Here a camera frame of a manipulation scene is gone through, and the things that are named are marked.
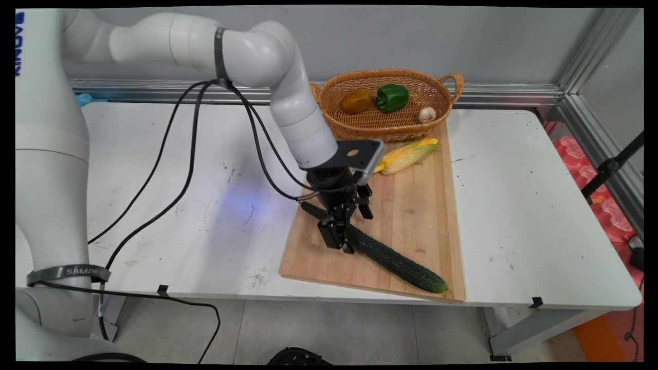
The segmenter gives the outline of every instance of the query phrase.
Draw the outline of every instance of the black cable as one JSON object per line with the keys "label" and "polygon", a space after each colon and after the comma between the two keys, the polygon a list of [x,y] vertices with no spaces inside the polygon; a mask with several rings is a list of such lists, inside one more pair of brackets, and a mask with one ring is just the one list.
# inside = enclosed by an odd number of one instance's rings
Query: black cable
{"label": "black cable", "polygon": [[[642,286],[644,285],[644,275],[642,275],[642,280],[640,280],[640,286],[638,289],[640,289],[640,292],[642,291]],[[635,307],[633,309],[633,324],[630,326],[630,332],[624,334],[624,341],[628,342],[629,339],[633,339],[633,343],[635,343],[635,359],[633,359],[633,362],[638,361],[638,356],[640,355],[640,345],[638,344],[638,341],[635,340],[635,337],[633,337],[633,332],[635,331],[635,318],[638,315],[638,308]]]}
{"label": "black cable", "polygon": [[197,126],[198,126],[198,121],[199,121],[199,107],[201,106],[201,98],[203,98],[203,93],[208,89],[208,87],[212,84],[216,84],[216,80],[211,80],[211,81],[206,81],[203,83],[203,87],[201,88],[201,91],[199,91],[199,95],[197,96],[197,102],[194,106],[194,119],[192,120],[192,143],[191,143],[191,149],[190,149],[190,169],[188,171],[188,177],[185,180],[185,185],[183,186],[183,189],[180,191],[176,199],[169,203],[163,209],[160,213],[155,215],[152,219],[146,221],[143,223],[140,227],[136,228],[133,232],[131,232],[119,245],[116,247],[114,252],[112,252],[112,255],[110,256],[110,259],[107,261],[107,264],[105,265],[105,268],[107,270],[110,269],[112,266],[112,262],[114,262],[114,259],[116,258],[116,255],[121,251],[121,249],[128,243],[130,239],[132,239],[133,236],[137,235],[140,231],[144,230],[146,227],[148,227],[150,224],[154,223],[157,221],[160,217],[162,217],[167,211],[169,211],[172,207],[178,203],[180,198],[185,195],[185,192],[188,190],[188,186],[190,186],[190,182],[192,180],[192,173],[194,172],[194,155],[197,147]]}
{"label": "black cable", "polygon": [[[176,199],[174,199],[174,201],[172,201],[168,206],[166,206],[165,209],[163,209],[160,213],[158,213],[157,215],[155,215],[152,219],[150,219],[150,220],[148,220],[147,222],[143,223],[140,227],[138,227],[138,228],[135,229],[133,232],[131,232],[127,237],[125,237],[125,238],[121,241],[121,243],[119,243],[119,245],[118,245],[118,246],[114,249],[114,251],[112,252],[112,255],[110,256],[110,259],[107,261],[107,264],[105,265],[105,268],[106,268],[107,270],[109,270],[110,267],[112,266],[112,263],[114,262],[114,259],[116,258],[116,255],[118,255],[118,253],[121,251],[121,249],[126,245],[126,243],[128,243],[128,241],[129,241],[133,236],[137,235],[140,231],[142,231],[143,229],[145,229],[146,227],[148,227],[150,224],[152,224],[152,223],[154,223],[155,221],[157,221],[157,219],[159,219],[160,217],[162,217],[165,213],[167,213],[167,211],[169,211],[169,209],[171,209],[172,207],[174,207],[174,205],[176,205],[176,203],[178,203],[178,201],[180,200],[180,198],[183,197],[183,195],[185,194],[185,192],[187,192],[187,190],[188,190],[188,186],[190,186],[190,182],[191,182],[191,180],[192,180],[192,173],[194,172],[194,155],[195,155],[195,151],[196,151],[196,147],[197,147],[197,127],[198,127],[198,121],[199,121],[199,108],[200,108],[200,106],[201,106],[201,98],[203,97],[203,94],[205,93],[205,91],[208,89],[208,87],[209,87],[210,85],[212,85],[212,84],[216,84],[216,80],[204,81],[204,82],[198,82],[198,83],[196,83],[196,84],[190,86],[190,88],[188,88],[188,89],[186,90],[185,94],[187,94],[192,88],[194,88],[194,87],[196,87],[196,86],[198,86],[198,85],[200,85],[200,84],[203,84],[203,87],[202,87],[201,90],[199,91],[199,95],[197,96],[197,101],[196,101],[195,106],[194,106],[194,118],[193,118],[193,120],[192,120],[192,141],[191,141],[191,149],[190,149],[190,169],[188,170],[188,177],[187,177],[187,179],[186,179],[186,181],[185,181],[185,185],[183,186],[183,189],[182,189],[181,192],[178,194],[178,196],[176,197]],[[179,101],[178,101],[179,103],[181,102],[181,100],[182,100],[183,97],[184,97],[184,95],[181,96],[181,98],[179,99]],[[170,120],[170,124],[171,124],[171,122],[173,121],[173,118],[174,118],[174,115],[172,114],[172,119]],[[100,291],[102,292],[102,291],[104,291],[104,290],[105,290],[105,283],[101,283],[101,289],[100,289]],[[98,304],[99,304],[99,305],[102,305],[102,304],[103,304],[103,295],[102,295],[102,293],[101,293],[101,295],[100,295],[100,297],[99,297],[99,302],[98,302]],[[109,337],[107,336],[107,333],[106,333],[106,331],[105,331],[105,322],[104,322],[104,320],[103,320],[103,318],[102,318],[102,316],[101,316],[100,314],[99,314],[99,325],[100,325],[100,327],[101,327],[101,334],[103,335],[103,339],[105,339],[105,340],[109,340]]]}
{"label": "black cable", "polygon": [[66,285],[54,284],[52,282],[45,282],[45,281],[40,281],[40,282],[38,282],[38,284],[45,285],[45,286],[48,286],[50,288],[72,290],[74,292],[108,294],[110,296],[133,297],[133,298],[152,298],[154,300],[168,300],[168,301],[174,301],[174,302],[178,302],[178,303],[182,303],[182,304],[186,304],[186,305],[198,305],[198,306],[203,306],[203,307],[210,307],[215,311],[215,315],[217,316],[217,328],[215,329],[215,333],[213,333],[213,337],[210,338],[210,342],[208,342],[208,345],[206,346],[205,350],[203,351],[203,354],[199,358],[199,362],[197,362],[197,363],[201,363],[201,361],[203,361],[203,356],[205,356],[206,352],[208,352],[208,348],[210,348],[210,345],[213,343],[213,340],[215,340],[215,336],[217,335],[217,332],[219,331],[219,326],[222,323],[222,321],[219,318],[219,311],[217,310],[217,307],[215,307],[211,304],[189,302],[189,301],[184,301],[184,300],[174,298],[174,297],[169,297],[169,296],[153,296],[153,295],[150,295],[150,294],[124,293],[124,292],[115,292],[115,291],[112,291],[112,290],[98,290],[98,289],[78,288],[77,286],[66,286]]}
{"label": "black cable", "polygon": [[105,352],[102,354],[93,354],[76,359],[71,361],[126,361],[126,362],[140,362],[145,363],[146,361],[141,358],[129,354],[120,354],[114,352]]}
{"label": "black cable", "polygon": [[318,188],[313,188],[313,187],[310,187],[310,186],[304,185],[304,184],[302,184],[300,181],[298,181],[298,180],[293,176],[293,174],[290,172],[290,170],[287,168],[287,166],[284,164],[283,159],[281,159],[281,156],[279,155],[279,152],[278,152],[278,151],[276,150],[276,148],[274,147],[274,144],[272,143],[272,139],[270,138],[270,135],[268,134],[267,129],[265,128],[265,125],[263,124],[263,120],[261,120],[260,116],[259,116],[258,113],[256,112],[256,109],[251,105],[251,103],[250,103],[250,102],[249,102],[244,96],[242,96],[242,94],[240,93],[240,91],[238,91],[238,89],[236,89],[235,86],[233,86],[233,85],[229,85],[227,88],[228,88],[231,92],[234,92],[234,93],[235,93],[235,94],[236,94],[236,95],[242,100],[242,103],[243,103],[245,109],[247,110],[247,114],[249,115],[249,120],[251,121],[251,130],[253,131],[253,139],[254,139],[254,142],[255,142],[255,144],[256,144],[256,152],[258,153],[258,160],[261,162],[261,168],[263,169],[263,173],[265,174],[265,177],[267,177],[267,180],[270,182],[270,185],[272,185],[272,187],[273,187],[273,188],[274,188],[279,194],[281,194],[282,196],[284,196],[284,197],[286,197],[286,198],[288,198],[288,199],[292,199],[292,200],[295,200],[295,201],[300,201],[300,200],[302,200],[302,199],[300,199],[300,198],[302,198],[302,197],[293,197],[293,196],[288,195],[288,194],[284,193],[283,191],[281,191],[281,189],[279,189],[279,187],[277,187],[277,185],[275,185],[274,181],[272,180],[272,178],[270,177],[269,173],[267,172],[267,169],[265,168],[265,162],[263,161],[263,154],[261,153],[261,145],[260,145],[260,143],[259,143],[259,141],[258,141],[258,133],[257,133],[257,131],[256,131],[256,124],[255,124],[255,122],[254,122],[254,120],[253,120],[253,116],[252,116],[252,114],[251,114],[251,111],[253,111],[253,112],[256,114],[256,117],[257,117],[259,123],[261,124],[261,128],[263,129],[263,132],[265,133],[265,137],[267,138],[267,141],[269,142],[270,147],[272,147],[272,150],[273,150],[273,152],[274,152],[276,158],[279,160],[279,162],[280,162],[281,165],[283,166],[284,170],[286,170],[286,172],[288,173],[288,176],[290,176],[290,178],[292,178],[296,183],[298,183],[299,185],[301,185],[301,186],[304,187],[305,189],[313,190],[313,191],[315,191],[315,192],[322,192],[322,193],[335,193],[335,192],[341,192],[341,191],[343,191],[343,190],[345,190],[345,189],[348,189],[348,188],[354,186],[354,184],[348,184],[348,185],[345,185],[345,186],[342,186],[342,187],[340,187],[340,188],[336,188],[336,189],[318,189]]}
{"label": "black cable", "polygon": [[178,106],[181,104],[185,96],[192,91],[192,89],[196,88],[197,86],[203,85],[205,81],[197,82],[196,84],[193,84],[192,86],[188,87],[187,90],[183,92],[183,94],[178,98],[178,101],[176,102],[176,105],[174,106],[174,110],[171,112],[171,117],[169,118],[169,123],[166,126],[166,131],[164,132],[164,137],[163,137],[163,142],[160,145],[160,152],[158,152],[158,157],[155,160],[155,164],[153,165],[153,169],[151,170],[151,173],[149,174],[149,177],[146,178],[146,181],[144,182],[144,185],[141,186],[141,189],[137,192],[134,198],[130,201],[128,204],[127,208],[121,213],[121,216],[119,216],[110,226],[108,226],[105,230],[103,230],[100,234],[98,234],[96,237],[92,238],[87,244],[91,244],[95,242],[98,238],[102,237],[105,235],[106,232],[110,231],[112,227],[114,227],[121,219],[123,216],[125,216],[130,208],[132,207],[133,203],[139,198],[139,195],[144,191],[146,186],[148,185],[149,181],[151,181],[151,177],[153,177],[153,174],[155,174],[155,170],[158,167],[158,164],[160,163],[160,158],[163,156],[163,151],[165,150],[165,143],[167,136],[169,136],[169,129],[171,128],[171,124],[174,122],[174,116],[176,115],[176,111],[178,110]]}
{"label": "black cable", "polygon": [[270,147],[274,151],[274,155],[279,160],[279,163],[281,163],[281,166],[284,168],[284,170],[286,171],[288,176],[290,176],[290,178],[294,182],[296,182],[298,185],[300,185],[302,188],[308,189],[308,190],[314,190],[312,187],[307,186],[303,182],[299,181],[296,177],[294,177],[292,172],[290,172],[290,170],[288,169],[288,166],[286,166],[286,164],[284,163],[284,160],[281,159],[281,156],[279,155],[279,152],[274,147],[274,143],[272,142],[272,139],[270,138],[270,134],[267,132],[267,129],[265,128],[265,124],[263,124],[263,120],[261,120],[261,116],[259,116],[258,112],[256,112],[256,108],[254,108],[253,105],[248,101],[247,101],[247,104],[249,105],[249,108],[251,108],[251,110],[253,111],[253,114],[256,116],[256,119],[258,120],[258,123],[261,125],[261,129],[263,129],[263,133],[265,133],[265,138],[267,138],[267,142],[270,143]]}
{"label": "black cable", "polygon": [[258,160],[261,162],[261,168],[263,169],[263,173],[265,174],[265,177],[267,180],[270,182],[270,185],[282,196],[288,199],[292,199],[294,201],[297,201],[297,197],[293,197],[287,193],[285,193],[283,190],[279,189],[279,187],[274,183],[272,178],[270,177],[269,172],[267,172],[267,168],[265,168],[265,162],[263,161],[263,154],[261,153],[261,145],[258,143],[258,133],[256,132],[256,123],[253,120],[253,115],[251,115],[251,109],[249,109],[249,104],[247,100],[245,99],[244,96],[236,89],[233,85],[228,85],[227,87],[230,91],[234,92],[241,100],[242,103],[244,104],[245,109],[247,109],[247,114],[249,115],[249,120],[251,121],[251,130],[253,131],[253,141],[256,144],[256,152],[258,153]]}
{"label": "black cable", "polygon": [[[98,300],[98,304],[99,304],[99,305],[103,305],[103,301],[102,301],[102,300]],[[105,339],[105,340],[110,340],[110,338],[107,336],[107,331],[105,330],[105,322],[104,322],[103,316],[98,316],[98,326],[101,327],[101,335],[103,335],[103,339]]]}

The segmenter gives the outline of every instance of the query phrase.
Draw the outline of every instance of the black tripod stand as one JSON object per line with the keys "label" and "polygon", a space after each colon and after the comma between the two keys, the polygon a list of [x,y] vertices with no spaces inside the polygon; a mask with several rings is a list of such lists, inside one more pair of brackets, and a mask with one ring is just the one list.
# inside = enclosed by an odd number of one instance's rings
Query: black tripod stand
{"label": "black tripod stand", "polygon": [[609,178],[614,176],[626,161],[633,156],[640,148],[644,146],[644,131],[640,132],[637,138],[633,139],[628,146],[626,146],[621,153],[616,157],[608,158],[598,166],[596,171],[598,174],[581,190],[582,195],[587,199],[589,204],[592,204],[590,196]]}

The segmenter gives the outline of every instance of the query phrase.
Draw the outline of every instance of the yellow bell pepper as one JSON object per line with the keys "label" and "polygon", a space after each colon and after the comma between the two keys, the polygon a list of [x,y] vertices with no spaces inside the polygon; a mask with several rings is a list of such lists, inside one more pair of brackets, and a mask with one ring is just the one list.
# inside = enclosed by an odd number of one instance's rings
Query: yellow bell pepper
{"label": "yellow bell pepper", "polygon": [[343,98],[343,103],[340,105],[343,112],[351,115],[360,113],[368,109],[370,106],[370,90],[368,89],[355,89],[347,93]]}

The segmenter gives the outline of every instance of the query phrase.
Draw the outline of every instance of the white table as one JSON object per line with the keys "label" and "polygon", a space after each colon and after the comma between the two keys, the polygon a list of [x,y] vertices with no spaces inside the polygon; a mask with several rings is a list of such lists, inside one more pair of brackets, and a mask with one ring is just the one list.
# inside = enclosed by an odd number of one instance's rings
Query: white table
{"label": "white table", "polygon": [[[256,108],[284,161],[299,170],[268,107]],[[90,103],[88,234],[101,232],[146,179],[172,105]],[[186,178],[193,107],[179,108],[160,168],[124,219],[89,247],[105,265],[119,242],[171,202]],[[454,110],[448,118],[467,300],[487,310],[493,351],[543,340],[606,311],[641,302],[633,280],[567,168],[528,111]],[[265,139],[274,181],[300,194]],[[204,105],[187,194],[134,237],[112,266],[107,289],[171,296],[440,304],[284,279],[278,274],[297,204],[279,196],[259,166],[245,109]],[[16,228],[16,286],[31,256]],[[509,328],[504,307],[543,305]]]}

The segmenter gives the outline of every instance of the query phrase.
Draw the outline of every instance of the wicker basket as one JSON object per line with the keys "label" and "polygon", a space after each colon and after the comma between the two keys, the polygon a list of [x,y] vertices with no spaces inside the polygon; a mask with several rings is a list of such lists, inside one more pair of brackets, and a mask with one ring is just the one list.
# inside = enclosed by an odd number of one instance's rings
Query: wicker basket
{"label": "wicker basket", "polygon": [[[452,96],[443,85],[448,78],[455,81],[455,95]],[[407,88],[409,102],[406,107],[389,114],[380,112],[374,103],[355,115],[341,110],[343,97],[351,90],[370,89],[370,96],[375,97],[377,90],[386,84]],[[362,70],[336,76],[327,81],[322,89],[311,84],[311,91],[335,135],[345,139],[381,138],[385,142],[393,142],[427,136],[444,123],[453,104],[464,91],[464,78],[459,73],[446,74],[437,80],[408,69]],[[437,119],[423,124],[418,121],[418,114],[425,107],[434,108]]]}

